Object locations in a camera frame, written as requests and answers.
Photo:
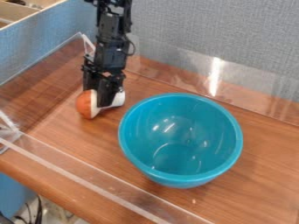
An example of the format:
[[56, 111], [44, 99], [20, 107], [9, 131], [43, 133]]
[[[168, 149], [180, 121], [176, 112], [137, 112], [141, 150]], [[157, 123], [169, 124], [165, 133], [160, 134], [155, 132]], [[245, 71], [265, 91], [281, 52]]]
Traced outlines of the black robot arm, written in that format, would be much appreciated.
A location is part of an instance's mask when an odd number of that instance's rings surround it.
[[84, 55], [83, 90], [96, 91], [96, 106], [112, 105], [117, 94], [124, 92], [123, 70], [127, 57], [135, 53], [135, 44], [127, 34], [131, 32], [132, 0], [84, 0], [97, 7], [97, 36], [95, 53]]

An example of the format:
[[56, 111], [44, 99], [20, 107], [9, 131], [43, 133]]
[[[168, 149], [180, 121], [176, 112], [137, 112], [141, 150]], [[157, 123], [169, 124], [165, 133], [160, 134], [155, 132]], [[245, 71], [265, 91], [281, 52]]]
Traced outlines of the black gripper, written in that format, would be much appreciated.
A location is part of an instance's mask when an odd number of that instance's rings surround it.
[[97, 107], [119, 107], [125, 101], [123, 70], [129, 53], [128, 40], [99, 41], [84, 55], [83, 90], [97, 88]]

